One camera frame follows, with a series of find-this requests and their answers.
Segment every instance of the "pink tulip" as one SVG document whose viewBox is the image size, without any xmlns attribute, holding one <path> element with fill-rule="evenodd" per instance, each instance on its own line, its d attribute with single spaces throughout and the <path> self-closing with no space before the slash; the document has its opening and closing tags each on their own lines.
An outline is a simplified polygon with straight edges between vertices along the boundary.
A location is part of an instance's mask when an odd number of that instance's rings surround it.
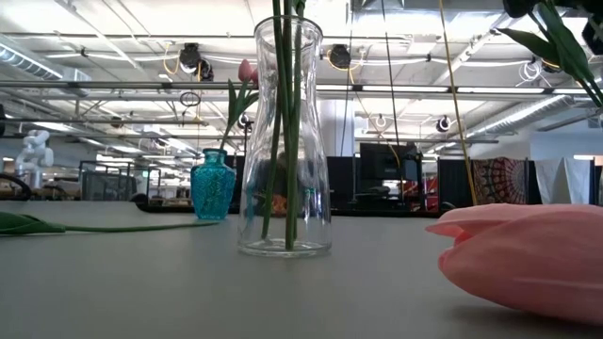
<svg viewBox="0 0 603 339">
<path fill-rule="evenodd" d="M 603 208 L 490 204 L 450 211 L 427 231 L 455 238 L 439 267 L 469 294 L 603 324 Z"/>
<path fill-rule="evenodd" d="M 252 68 L 252 65 L 247 59 L 243 59 L 241 64 L 238 66 L 238 80 L 252 80 L 255 84 L 257 84 L 257 70 Z"/>
</svg>

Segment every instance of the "gray table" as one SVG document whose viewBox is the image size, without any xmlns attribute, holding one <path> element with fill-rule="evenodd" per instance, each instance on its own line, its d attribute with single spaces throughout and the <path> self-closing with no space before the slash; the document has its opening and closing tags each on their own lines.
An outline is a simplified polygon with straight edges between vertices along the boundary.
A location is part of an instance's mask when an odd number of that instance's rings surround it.
<svg viewBox="0 0 603 339">
<path fill-rule="evenodd" d="M 2 202 L 89 226 L 182 223 L 115 202 Z M 467 295 L 437 269 L 451 241 L 410 218 L 334 218 L 327 257 L 236 251 L 236 218 L 137 234 L 0 238 L 0 338 L 602 338 Z"/>
</svg>

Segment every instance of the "table surface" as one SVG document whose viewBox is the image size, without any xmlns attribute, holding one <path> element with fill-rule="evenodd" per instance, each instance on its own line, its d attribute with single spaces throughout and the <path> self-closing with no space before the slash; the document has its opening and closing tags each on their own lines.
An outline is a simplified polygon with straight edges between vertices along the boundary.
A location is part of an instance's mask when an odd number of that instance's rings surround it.
<svg viewBox="0 0 603 339">
<path fill-rule="evenodd" d="M 0 202 L 0 211 L 88 226 L 191 222 L 126 202 Z M 236 251 L 217 226 L 135 234 L 0 237 L 0 338 L 602 338 L 449 283 L 433 219 L 334 218 L 331 254 Z"/>
</svg>

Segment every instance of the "ceiling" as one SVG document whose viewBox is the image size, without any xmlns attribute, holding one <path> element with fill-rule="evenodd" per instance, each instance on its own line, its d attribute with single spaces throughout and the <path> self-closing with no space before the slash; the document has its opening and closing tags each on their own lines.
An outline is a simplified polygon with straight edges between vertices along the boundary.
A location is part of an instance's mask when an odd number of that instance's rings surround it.
<svg viewBox="0 0 603 339">
<path fill-rule="evenodd" d="M 466 8 L 466 1 L 448 2 L 452 10 L 446 14 L 448 38 L 450 40 L 451 59 L 462 56 L 468 51 L 470 56 L 454 72 L 457 86 L 482 87 L 572 87 L 570 78 L 563 74 L 541 72 L 527 65 L 532 54 L 524 47 L 498 34 L 489 34 L 491 28 L 510 25 L 515 29 L 537 31 L 530 20 L 511 21 L 503 15 L 501 1 L 484 1 L 483 9 L 471 11 L 458 10 Z M 128 57 L 138 59 L 140 69 L 120 58 L 115 48 L 106 40 L 99 39 L 90 24 L 76 18 L 56 1 L 49 0 L 3 0 L 0 4 L 0 33 L 11 39 L 13 43 L 26 50 L 53 67 L 70 67 L 87 74 L 93 81 L 195 81 L 183 72 L 170 75 L 166 72 L 163 56 L 175 57 L 184 42 L 198 42 L 202 56 L 212 63 L 215 81 L 236 80 L 237 63 L 242 58 L 255 59 L 255 42 L 253 28 L 264 18 L 271 15 L 269 0 L 221 0 L 210 5 L 204 1 L 193 0 L 79 0 L 73 1 L 77 13 L 102 34 L 107 35 L 110 43 L 123 51 Z M 431 3 L 421 5 L 418 1 L 408 1 L 405 10 L 387 12 L 386 24 L 383 16 L 362 13 L 354 16 L 349 25 L 347 2 L 344 0 L 308 0 L 306 17 L 318 23 L 325 36 L 321 53 L 326 54 L 334 43 L 350 43 L 352 59 L 360 62 L 360 66 L 352 72 L 356 84 L 388 85 L 390 70 L 387 67 L 387 44 L 384 38 L 387 30 L 389 52 L 392 60 L 391 76 L 394 85 L 399 86 L 449 86 L 447 76 L 447 54 L 442 39 L 442 28 L 437 8 Z M 586 23 L 585 18 L 567 17 L 566 25 L 579 37 Z M 88 57 L 81 56 L 82 51 Z M 426 60 L 427 54 L 432 61 Z M 154 57 L 153 61 L 141 58 Z M 168 67 L 173 69 L 175 61 L 167 60 Z M 349 79 L 346 72 L 334 69 L 326 57 L 318 62 L 319 84 L 346 84 Z M 29 74 L 0 63 L 0 80 L 39 80 Z M 19 89 L 27 95 L 60 94 L 57 90 L 36 91 L 35 89 Z M 94 94 L 111 94 L 110 90 L 91 90 Z M 121 94 L 132 94 L 126 90 Z M 137 94 L 150 91 L 138 91 Z M 224 129 L 224 117 L 228 112 L 226 92 L 222 90 L 203 91 L 203 99 L 198 107 L 188 109 L 174 101 L 173 107 L 167 100 L 158 101 L 108 101 L 93 107 L 86 114 L 87 119 L 104 119 L 120 116 L 133 120 L 169 121 L 182 119 L 192 120 L 198 114 L 209 123 L 206 127 L 196 125 L 179 126 L 161 125 L 164 137 L 172 135 L 216 136 Z M 355 99 L 355 115 L 374 121 L 381 115 L 386 121 L 393 121 L 394 105 L 387 96 L 364 95 L 362 104 Z M 446 115 L 454 121 L 454 103 L 449 96 L 418 98 L 399 98 L 395 101 L 398 114 L 400 137 L 449 137 L 438 134 L 435 121 Z M 498 112 L 529 99 L 516 101 L 483 99 L 465 96 L 459 101 L 459 111 L 464 123 L 469 127 L 491 118 Z M 74 117 L 75 101 L 43 100 L 55 106 L 66 115 Z M 90 108 L 96 101 L 80 100 L 80 113 Z M 248 109 L 253 117 L 256 105 Z M 22 112 L 24 116 L 39 116 L 40 113 Z M 113 135 L 135 135 L 131 124 L 121 128 L 108 125 L 92 125 L 81 128 L 83 132 Z M 387 130 L 375 130 L 369 123 L 366 133 L 377 136 L 376 132 L 394 133 L 392 125 Z M 107 145 L 109 139 L 100 140 Z M 184 140 L 192 148 L 216 146 L 214 140 Z M 234 141 L 229 151 L 240 147 L 242 141 Z M 144 149 L 153 149 L 148 140 L 139 142 L 127 139 L 127 144 Z"/>
</svg>

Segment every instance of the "white robot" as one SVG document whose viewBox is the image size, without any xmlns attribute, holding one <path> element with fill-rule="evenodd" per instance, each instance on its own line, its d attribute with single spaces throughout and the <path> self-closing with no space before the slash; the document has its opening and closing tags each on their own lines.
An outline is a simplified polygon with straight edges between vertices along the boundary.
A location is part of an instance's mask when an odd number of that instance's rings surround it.
<svg viewBox="0 0 603 339">
<path fill-rule="evenodd" d="M 53 150 L 46 148 L 46 140 L 50 137 L 47 131 L 29 131 L 23 139 L 23 150 L 17 156 L 15 169 L 17 176 L 24 180 L 31 188 L 41 188 L 42 168 L 52 167 L 55 162 Z"/>
</svg>

